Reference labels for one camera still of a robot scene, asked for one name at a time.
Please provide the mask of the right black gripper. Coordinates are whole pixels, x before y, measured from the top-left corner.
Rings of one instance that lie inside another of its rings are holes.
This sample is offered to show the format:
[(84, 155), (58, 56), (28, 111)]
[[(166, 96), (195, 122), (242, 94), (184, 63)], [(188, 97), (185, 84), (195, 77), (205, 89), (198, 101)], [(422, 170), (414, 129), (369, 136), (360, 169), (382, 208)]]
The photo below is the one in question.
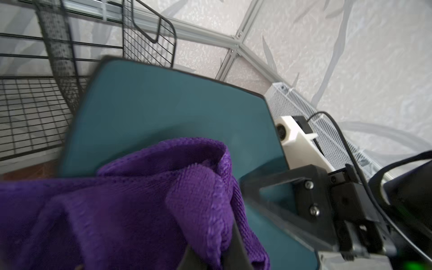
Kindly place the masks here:
[(376, 210), (351, 164), (328, 175), (307, 165), (240, 180), (243, 199), (310, 250), (339, 252), (346, 261), (394, 257), (390, 227)]

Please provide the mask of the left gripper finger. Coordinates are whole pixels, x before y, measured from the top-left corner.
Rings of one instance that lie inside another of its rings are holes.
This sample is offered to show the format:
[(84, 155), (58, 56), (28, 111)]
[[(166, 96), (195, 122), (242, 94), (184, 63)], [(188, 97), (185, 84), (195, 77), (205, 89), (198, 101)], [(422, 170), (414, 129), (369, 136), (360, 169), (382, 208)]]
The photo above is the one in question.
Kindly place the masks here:
[[(228, 249), (222, 254), (222, 268), (224, 270), (253, 270), (239, 228), (234, 223), (232, 239)], [(177, 267), (178, 270), (211, 270), (211, 266), (204, 262), (192, 249), (187, 246), (183, 258)]]

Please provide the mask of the purple microfiber cloth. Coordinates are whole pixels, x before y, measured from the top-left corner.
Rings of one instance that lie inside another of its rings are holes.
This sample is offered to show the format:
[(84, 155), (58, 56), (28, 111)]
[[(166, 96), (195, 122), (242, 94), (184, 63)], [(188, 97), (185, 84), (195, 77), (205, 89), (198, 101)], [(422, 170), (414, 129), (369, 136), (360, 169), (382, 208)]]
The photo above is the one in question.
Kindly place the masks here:
[(168, 140), (95, 177), (2, 183), (1, 268), (177, 270), (190, 245), (211, 270), (223, 270), (235, 222), (254, 270), (270, 269), (227, 146)]

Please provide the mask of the dark teal square plate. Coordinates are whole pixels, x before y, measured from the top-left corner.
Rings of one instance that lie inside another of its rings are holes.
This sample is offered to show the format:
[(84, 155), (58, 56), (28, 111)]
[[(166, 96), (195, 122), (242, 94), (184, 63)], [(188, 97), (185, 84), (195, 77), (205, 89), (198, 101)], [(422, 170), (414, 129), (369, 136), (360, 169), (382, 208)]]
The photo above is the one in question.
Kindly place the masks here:
[(66, 137), (61, 177), (91, 176), (102, 165), (172, 138), (224, 143), (236, 179), (288, 170), (262, 96), (177, 70), (107, 57), (87, 83)]

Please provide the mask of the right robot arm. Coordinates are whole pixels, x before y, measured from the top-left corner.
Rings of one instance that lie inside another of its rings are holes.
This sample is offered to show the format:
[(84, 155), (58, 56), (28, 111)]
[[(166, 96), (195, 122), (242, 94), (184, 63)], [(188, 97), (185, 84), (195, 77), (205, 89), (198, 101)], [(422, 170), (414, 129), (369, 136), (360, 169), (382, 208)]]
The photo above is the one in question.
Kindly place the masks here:
[(424, 152), (362, 180), (355, 166), (306, 165), (240, 183), (243, 198), (314, 252), (345, 261), (384, 255), (403, 269), (432, 265), (432, 154)]

